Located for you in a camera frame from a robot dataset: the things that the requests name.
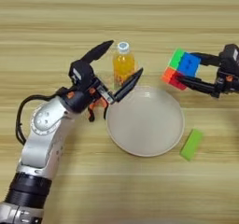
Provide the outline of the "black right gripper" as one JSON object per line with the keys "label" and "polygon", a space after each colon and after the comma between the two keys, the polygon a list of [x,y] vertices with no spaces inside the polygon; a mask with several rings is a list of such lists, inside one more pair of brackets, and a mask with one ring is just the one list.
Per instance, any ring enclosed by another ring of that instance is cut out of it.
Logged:
{"label": "black right gripper", "polygon": [[[219,57],[215,55],[201,52],[192,52],[191,55],[199,58],[201,60],[201,65],[219,66],[220,64]],[[182,76],[177,77],[176,79],[191,90],[206,93],[215,98],[218,98],[222,93],[239,93],[239,77],[235,75],[218,74],[215,85],[204,82],[197,77]]]}

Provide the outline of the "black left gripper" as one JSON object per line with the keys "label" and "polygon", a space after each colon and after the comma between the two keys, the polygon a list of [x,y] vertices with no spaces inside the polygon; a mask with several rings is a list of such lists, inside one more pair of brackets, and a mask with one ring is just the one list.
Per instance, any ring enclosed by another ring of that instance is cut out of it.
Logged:
{"label": "black left gripper", "polygon": [[[114,43],[113,40],[105,41],[93,49],[89,50],[82,60],[87,63],[99,60]],[[105,84],[95,77],[92,83],[86,87],[82,84],[73,85],[71,88],[60,88],[57,95],[63,100],[63,105],[67,110],[74,113],[81,113],[91,103],[104,98],[108,104],[120,102],[137,84],[142,76],[143,68],[133,73],[114,94],[105,86]]]}

